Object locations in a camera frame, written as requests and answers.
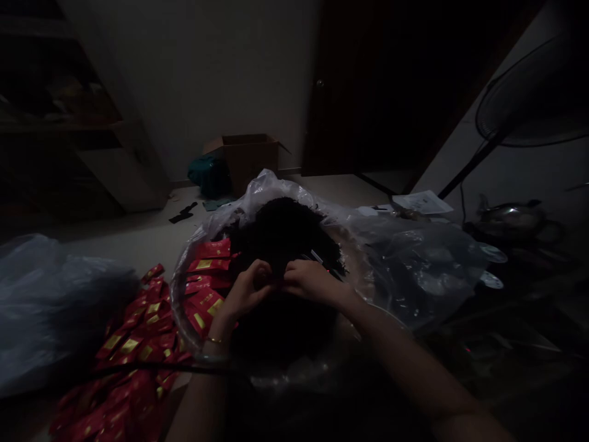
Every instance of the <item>hand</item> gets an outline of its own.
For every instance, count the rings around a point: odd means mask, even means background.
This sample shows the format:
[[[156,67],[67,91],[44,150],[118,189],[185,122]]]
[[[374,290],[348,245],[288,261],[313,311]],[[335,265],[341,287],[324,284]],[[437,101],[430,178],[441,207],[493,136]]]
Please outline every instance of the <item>hand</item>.
[[[284,291],[301,298],[339,308],[354,293],[352,286],[338,281],[316,261],[295,260],[287,264]]]
[[[275,289],[273,285],[265,285],[262,289],[256,291],[253,287],[253,281],[255,279],[265,279],[271,273],[270,264],[265,261],[255,260],[247,270],[238,275],[229,295],[227,295],[227,299],[223,303],[223,307],[219,310],[219,314],[230,317],[232,321],[237,321],[252,310]]]

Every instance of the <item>black object on floor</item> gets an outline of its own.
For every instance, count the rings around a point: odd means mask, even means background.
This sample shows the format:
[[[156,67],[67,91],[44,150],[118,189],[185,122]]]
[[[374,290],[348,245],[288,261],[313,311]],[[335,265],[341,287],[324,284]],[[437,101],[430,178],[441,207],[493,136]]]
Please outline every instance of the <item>black object on floor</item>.
[[[241,252],[229,267],[233,279],[259,258],[271,265],[272,277],[280,283],[287,263],[310,256],[311,250],[343,275],[340,248],[321,228],[322,219],[291,198],[278,198],[263,206],[253,223],[226,228],[216,239],[229,236],[231,253]],[[231,340],[233,356],[250,366],[280,370],[302,356],[313,359],[331,339],[336,316],[327,306],[273,293],[240,319]]]
[[[196,207],[196,206],[198,206],[198,203],[195,201],[195,202],[194,202],[194,203],[192,203],[191,205],[189,205],[189,206],[186,206],[185,208],[183,208],[183,209],[180,211],[180,214],[179,214],[179,215],[176,215],[174,218],[170,218],[170,219],[169,219],[169,221],[170,221],[172,224],[176,224],[178,221],[182,221],[182,220],[185,220],[185,219],[188,219],[188,218],[190,218],[190,217],[193,215],[192,213],[190,213],[190,211],[191,211],[191,210],[192,210],[194,207]]]
[[[198,206],[198,203],[195,201],[195,202],[194,202],[194,203],[192,203],[191,205],[189,205],[189,206],[186,206],[185,208],[183,208],[183,209],[180,211],[180,213],[181,213],[181,214],[190,213],[190,211],[191,211],[191,210],[192,210],[194,207],[196,207],[196,206]]]

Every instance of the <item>plastic sheet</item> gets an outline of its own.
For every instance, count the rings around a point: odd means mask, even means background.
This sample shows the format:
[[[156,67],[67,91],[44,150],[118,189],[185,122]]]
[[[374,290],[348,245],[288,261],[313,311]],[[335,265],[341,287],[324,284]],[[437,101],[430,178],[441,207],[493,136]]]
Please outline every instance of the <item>plastic sheet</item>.
[[[107,321],[138,285],[132,268],[67,255],[42,235],[1,246],[0,397],[76,374],[79,363],[93,360]]]
[[[264,170],[252,180],[239,200],[211,214],[188,240],[177,262],[171,282],[172,309],[180,332],[196,360],[202,341],[190,325],[182,307],[186,273],[196,245],[211,241],[227,225],[254,221],[268,201],[288,196],[322,213],[323,227],[342,247],[346,280],[368,302],[387,310],[408,329],[418,330],[441,322],[472,294],[472,288],[487,266],[476,242],[462,231],[437,223],[420,223],[393,216],[366,217],[356,209],[330,203],[298,184],[279,180]],[[343,334],[349,323],[341,321]],[[309,383],[314,374],[325,372],[340,360],[342,351],[334,344],[316,361],[295,363],[287,373],[255,378],[256,385]]]

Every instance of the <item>white wall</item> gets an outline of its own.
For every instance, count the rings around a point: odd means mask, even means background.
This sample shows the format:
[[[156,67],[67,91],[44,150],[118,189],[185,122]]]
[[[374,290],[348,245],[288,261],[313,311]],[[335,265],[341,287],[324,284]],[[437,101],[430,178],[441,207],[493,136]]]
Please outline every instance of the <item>white wall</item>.
[[[509,53],[493,78],[512,66],[538,45],[564,29],[563,19],[553,2],[548,2]],[[456,130],[414,187],[440,192],[472,158],[482,138],[474,118],[483,93],[468,110]],[[549,217],[575,226],[589,218],[589,187],[565,193],[563,190],[589,180],[589,139],[565,144],[513,149],[498,147],[464,180],[467,220],[476,219],[479,193],[491,204],[542,200]],[[457,187],[446,202],[454,207],[453,220],[460,221],[460,191]]]
[[[109,90],[122,89],[117,104],[145,122],[170,180],[186,179],[221,134],[269,133],[293,153],[280,167],[300,166],[320,1],[59,3]]]

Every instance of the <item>open cardboard box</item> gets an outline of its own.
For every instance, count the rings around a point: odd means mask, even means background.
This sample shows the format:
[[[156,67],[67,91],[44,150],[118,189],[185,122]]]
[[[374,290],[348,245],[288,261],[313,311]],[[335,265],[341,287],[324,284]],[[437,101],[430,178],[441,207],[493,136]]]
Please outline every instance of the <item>open cardboard box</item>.
[[[277,172],[279,146],[280,142],[267,134],[230,135],[209,141],[202,154],[215,152],[227,161],[233,195],[239,198],[262,169]]]

